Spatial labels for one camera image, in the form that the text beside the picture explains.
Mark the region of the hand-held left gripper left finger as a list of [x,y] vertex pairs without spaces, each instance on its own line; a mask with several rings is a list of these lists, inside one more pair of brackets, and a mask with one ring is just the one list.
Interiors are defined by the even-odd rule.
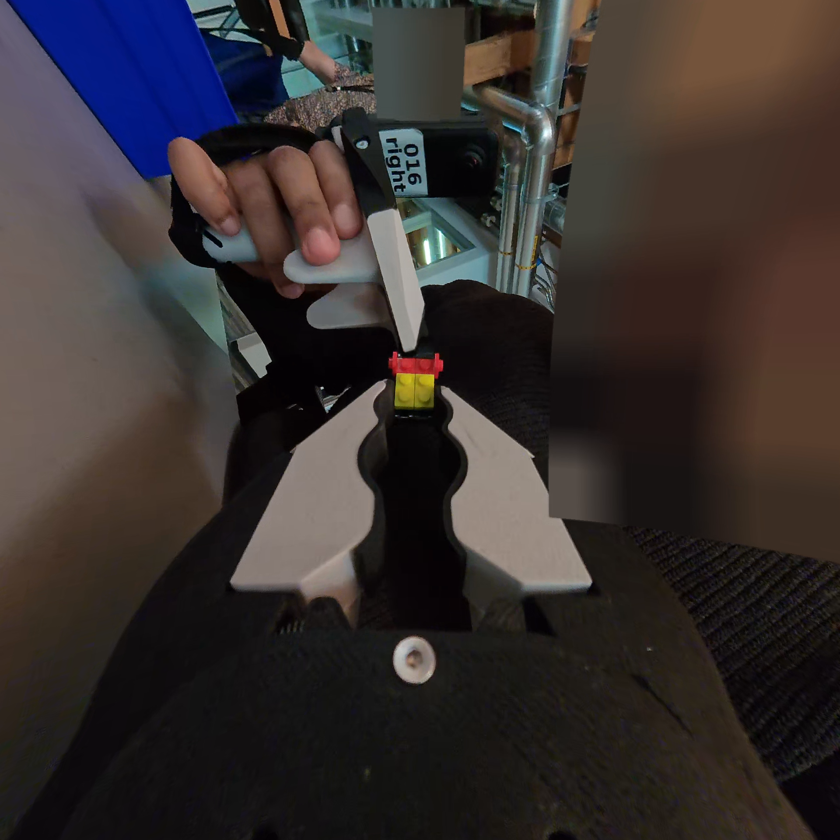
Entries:
[[354,555],[375,521],[359,459],[380,423],[377,401],[392,392],[388,380],[372,384],[294,447],[230,578],[236,592],[287,593],[305,604],[329,597],[358,622],[363,573]]

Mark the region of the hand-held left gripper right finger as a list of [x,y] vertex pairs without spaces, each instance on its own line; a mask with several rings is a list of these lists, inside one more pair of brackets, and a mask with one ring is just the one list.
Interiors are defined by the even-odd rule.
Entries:
[[448,513],[471,619],[500,600],[588,592],[592,577],[563,521],[550,516],[532,454],[450,388],[440,395],[444,432],[462,457]]

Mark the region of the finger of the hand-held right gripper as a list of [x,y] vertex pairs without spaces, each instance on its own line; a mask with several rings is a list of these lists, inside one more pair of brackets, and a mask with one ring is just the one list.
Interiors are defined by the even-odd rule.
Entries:
[[368,216],[367,226],[399,344],[402,351],[415,351],[425,302],[403,220],[397,209],[388,208]]

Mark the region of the person's right hand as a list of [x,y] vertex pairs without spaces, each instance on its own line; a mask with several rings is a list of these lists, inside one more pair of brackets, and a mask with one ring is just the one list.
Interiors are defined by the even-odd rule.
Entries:
[[239,267],[285,299],[305,292],[284,270],[293,233],[305,260],[325,266],[340,255],[340,241],[364,225],[346,161],[330,141],[309,152],[282,146],[223,167],[186,138],[170,142],[167,155],[173,183],[211,228],[226,236],[247,228],[258,259]]

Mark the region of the silver metal pipes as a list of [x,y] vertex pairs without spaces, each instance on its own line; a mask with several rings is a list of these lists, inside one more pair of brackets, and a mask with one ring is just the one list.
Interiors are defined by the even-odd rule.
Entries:
[[543,217],[558,142],[558,121],[570,54],[574,2],[537,2],[530,94],[520,98],[491,85],[464,85],[463,102],[497,120],[504,175],[497,288],[530,296],[542,242]]

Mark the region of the blue plastic bin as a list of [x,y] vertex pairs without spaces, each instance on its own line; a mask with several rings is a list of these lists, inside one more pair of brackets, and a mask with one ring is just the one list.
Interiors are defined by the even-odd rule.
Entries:
[[168,144],[236,123],[185,1],[12,1],[136,171],[171,172]]

